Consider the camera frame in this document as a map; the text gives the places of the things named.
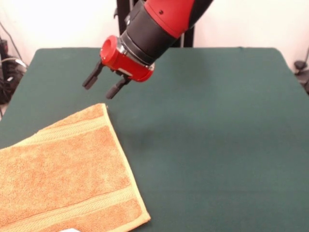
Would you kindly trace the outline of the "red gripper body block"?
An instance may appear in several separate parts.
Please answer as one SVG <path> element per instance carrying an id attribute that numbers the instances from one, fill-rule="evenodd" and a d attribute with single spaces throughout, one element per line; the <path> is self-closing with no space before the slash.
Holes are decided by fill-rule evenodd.
<path id="1" fill-rule="evenodd" d="M 119 71 L 136 82 L 148 80 L 154 72 L 154 64 L 144 65 L 133 58 L 122 45 L 120 38 L 109 36 L 100 50 L 101 62 L 112 71 Z"/>

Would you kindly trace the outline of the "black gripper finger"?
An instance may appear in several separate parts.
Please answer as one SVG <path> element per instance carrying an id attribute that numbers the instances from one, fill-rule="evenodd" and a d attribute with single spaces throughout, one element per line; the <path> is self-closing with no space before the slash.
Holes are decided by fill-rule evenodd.
<path id="1" fill-rule="evenodd" d="M 131 81 L 127 76 L 123 76 L 115 85 L 113 85 L 106 93 L 107 99 L 112 99 L 125 85 L 129 84 Z"/>
<path id="2" fill-rule="evenodd" d="M 103 69 L 103 64 L 101 61 L 99 61 L 94 70 L 90 73 L 90 75 L 86 78 L 86 80 L 83 82 L 83 87 L 85 89 L 90 89 L 93 84 L 97 81 L 99 74 L 101 73 Z"/>

